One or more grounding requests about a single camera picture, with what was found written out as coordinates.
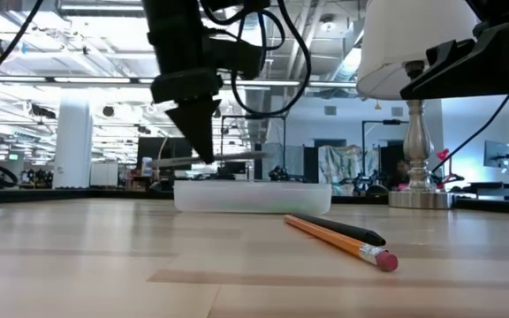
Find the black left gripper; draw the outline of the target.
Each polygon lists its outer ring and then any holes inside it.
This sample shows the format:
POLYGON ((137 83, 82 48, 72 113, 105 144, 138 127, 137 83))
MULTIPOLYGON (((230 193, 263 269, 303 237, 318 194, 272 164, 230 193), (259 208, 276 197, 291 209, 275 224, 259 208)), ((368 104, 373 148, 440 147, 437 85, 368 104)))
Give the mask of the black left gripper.
POLYGON ((221 80, 203 45, 198 0, 141 0, 160 74, 151 84, 156 103, 174 101, 166 115, 205 163, 213 163, 212 116, 221 80))

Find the grey pen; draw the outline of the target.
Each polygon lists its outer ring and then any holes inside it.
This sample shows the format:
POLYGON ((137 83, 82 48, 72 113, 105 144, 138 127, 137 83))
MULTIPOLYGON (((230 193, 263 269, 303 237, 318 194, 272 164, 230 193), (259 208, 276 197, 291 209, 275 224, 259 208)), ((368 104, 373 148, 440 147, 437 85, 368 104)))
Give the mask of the grey pen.
POLYGON ((175 167, 183 165, 191 165, 195 163, 213 163, 213 162, 224 162, 224 161, 237 161, 237 160, 256 160, 270 157, 271 154, 264 151, 252 151, 237 154, 227 155, 213 155, 210 161, 205 161, 199 156, 192 157, 176 157, 154 160, 148 164, 150 168, 163 168, 163 167, 175 167))

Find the clear plastic supply box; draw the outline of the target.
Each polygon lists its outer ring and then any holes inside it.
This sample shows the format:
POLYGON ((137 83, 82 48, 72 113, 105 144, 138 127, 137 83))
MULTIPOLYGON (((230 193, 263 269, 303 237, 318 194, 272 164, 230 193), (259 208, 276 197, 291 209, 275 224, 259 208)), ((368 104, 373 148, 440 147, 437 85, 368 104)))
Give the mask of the clear plastic supply box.
POLYGON ((331 185, 280 181, 178 180, 175 208, 182 212, 323 215, 331 185))

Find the orange pencil with eraser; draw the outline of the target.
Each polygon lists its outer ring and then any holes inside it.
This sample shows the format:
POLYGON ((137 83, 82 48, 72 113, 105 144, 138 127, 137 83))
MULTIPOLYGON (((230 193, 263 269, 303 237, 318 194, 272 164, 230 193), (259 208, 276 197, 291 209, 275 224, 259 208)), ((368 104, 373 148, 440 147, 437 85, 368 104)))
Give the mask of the orange pencil with eraser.
POLYGON ((395 254, 379 246, 350 238, 346 235, 304 221, 296 216, 285 216, 285 223, 325 241, 355 257, 375 265, 382 271, 392 272, 398 268, 399 260, 395 254))

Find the slim black pen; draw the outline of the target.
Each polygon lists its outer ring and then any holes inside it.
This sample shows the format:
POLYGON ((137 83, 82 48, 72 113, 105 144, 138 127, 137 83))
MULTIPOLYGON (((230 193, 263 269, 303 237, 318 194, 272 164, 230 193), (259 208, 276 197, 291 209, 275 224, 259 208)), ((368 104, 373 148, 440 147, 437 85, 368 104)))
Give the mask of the slim black pen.
POLYGON ((324 219, 321 217, 304 215, 304 214, 290 214, 290 216, 299 218, 300 220, 304 220, 314 225, 321 226, 325 229, 334 231, 336 233, 345 235, 352 239, 357 239, 361 242, 367 243, 372 246, 385 246, 386 240, 377 234, 375 231, 364 229, 357 226, 352 226, 346 223, 340 223, 336 221, 331 221, 328 219, 324 219))

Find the monitor on arm mount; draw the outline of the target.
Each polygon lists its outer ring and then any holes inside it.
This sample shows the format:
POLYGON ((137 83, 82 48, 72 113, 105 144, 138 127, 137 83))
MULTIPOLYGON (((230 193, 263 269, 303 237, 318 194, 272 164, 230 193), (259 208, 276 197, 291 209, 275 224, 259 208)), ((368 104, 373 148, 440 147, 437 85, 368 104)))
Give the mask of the monitor on arm mount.
POLYGON ((484 142, 483 166, 504 168, 509 156, 509 143, 486 140, 484 142))

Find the black computer monitor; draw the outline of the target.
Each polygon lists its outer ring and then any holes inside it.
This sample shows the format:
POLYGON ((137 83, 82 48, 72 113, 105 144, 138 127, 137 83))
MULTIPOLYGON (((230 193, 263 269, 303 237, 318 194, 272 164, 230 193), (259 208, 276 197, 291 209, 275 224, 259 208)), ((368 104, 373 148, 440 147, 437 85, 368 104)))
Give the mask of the black computer monitor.
MULTIPOLYGON (((141 172, 141 158, 143 156, 152 157, 153 160, 158 158, 176 158, 189 157, 193 153, 192 147, 184 138, 168 138, 165 137, 140 137, 137 151, 137 169, 141 172)), ((165 167, 156 171, 153 168, 152 177, 169 178, 174 175, 175 170, 191 170, 192 165, 183 165, 175 167, 165 167)))

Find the white shade silver table lamp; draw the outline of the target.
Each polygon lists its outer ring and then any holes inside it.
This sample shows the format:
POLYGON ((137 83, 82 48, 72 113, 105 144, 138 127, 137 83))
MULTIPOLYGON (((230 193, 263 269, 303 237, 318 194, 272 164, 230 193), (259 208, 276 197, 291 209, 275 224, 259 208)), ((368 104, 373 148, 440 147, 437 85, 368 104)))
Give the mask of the white shade silver table lamp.
POLYGON ((452 195, 430 182, 433 145, 423 119, 424 101, 404 98, 400 90, 424 72, 426 50, 472 35, 475 14, 465 0, 369 0, 363 27, 356 90, 386 101, 403 100, 409 123, 404 139, 409 183, 389 193, 393 208, 449 209, 452 195))

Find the red desk lamp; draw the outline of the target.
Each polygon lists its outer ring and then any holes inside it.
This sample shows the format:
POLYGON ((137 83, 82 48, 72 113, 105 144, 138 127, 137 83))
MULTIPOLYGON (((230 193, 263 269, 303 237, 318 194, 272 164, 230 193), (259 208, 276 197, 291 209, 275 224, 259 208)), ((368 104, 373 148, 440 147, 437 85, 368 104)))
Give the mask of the red desk lamp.
POLYGON ((437 153, 439 164, 431 172, 431 178, 435 182, 437 189, 443 190, 447 184, 464 181, 465 178, 452 171, 452 157, 450 150, 445 148, 437 153))

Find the white cabinet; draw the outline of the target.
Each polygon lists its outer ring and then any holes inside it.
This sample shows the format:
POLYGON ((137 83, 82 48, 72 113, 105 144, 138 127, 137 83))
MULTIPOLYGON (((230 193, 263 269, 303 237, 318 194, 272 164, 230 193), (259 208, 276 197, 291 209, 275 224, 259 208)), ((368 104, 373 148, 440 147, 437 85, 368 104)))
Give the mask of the white cabinet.
POLYGON ((92 163, 90 169, 91 186, 117 186, 117 163, 92 163))

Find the person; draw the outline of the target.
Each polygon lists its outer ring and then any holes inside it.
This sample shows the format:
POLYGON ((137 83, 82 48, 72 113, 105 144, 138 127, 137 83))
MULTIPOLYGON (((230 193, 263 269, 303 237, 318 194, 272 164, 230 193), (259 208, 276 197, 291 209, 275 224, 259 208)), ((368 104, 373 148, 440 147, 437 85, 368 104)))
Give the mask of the person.
POLYGON ((396 170, 387 178, 387 188, 391 191, 399 191, 409 184, 408 171, 410 169, 407 160, 399 160, 396 170))

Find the patterned cloth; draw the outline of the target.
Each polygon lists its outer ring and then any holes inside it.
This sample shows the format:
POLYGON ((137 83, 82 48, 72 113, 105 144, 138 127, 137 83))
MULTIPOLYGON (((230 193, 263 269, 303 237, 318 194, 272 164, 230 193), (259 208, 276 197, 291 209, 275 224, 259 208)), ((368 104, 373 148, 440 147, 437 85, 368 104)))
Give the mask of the patterned cloth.
POLYGON ((360 173, 369 176, 377 169, 377 152, 373 148, 352 145, 318 148, 318 177, 320 184, 330 184, 333 196, 352 196, 353 179, 360 173))

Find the black aluminium table frame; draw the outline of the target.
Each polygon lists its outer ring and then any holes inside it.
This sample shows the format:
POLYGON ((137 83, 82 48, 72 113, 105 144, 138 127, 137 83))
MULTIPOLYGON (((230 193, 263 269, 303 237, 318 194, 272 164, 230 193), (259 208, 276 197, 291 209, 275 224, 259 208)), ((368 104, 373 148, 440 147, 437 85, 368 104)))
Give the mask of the black aluminium table frame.
MULTIPOLYGON (((120 199, 120 200, 131 199, 131 200, 152 200, 152 201, 174 201, 174 196, 172 195, 172 193, 127 192, 127 191, 90 190, 90 189, 0 190, 0 203, 60 201, 74 199, 120 199)), ((349 208, 357 208, 357 206, 365 205, 388 207, 388 199, 386 197, 367 198, 367 197, 334 196, 331 197, 330 208, 332 208, 333 205, 335 204, 348 206, 349 208)), ((452 204, 452 208, 509 214, 509 201, 487 201, 487 200, 459 198, 452 204)))

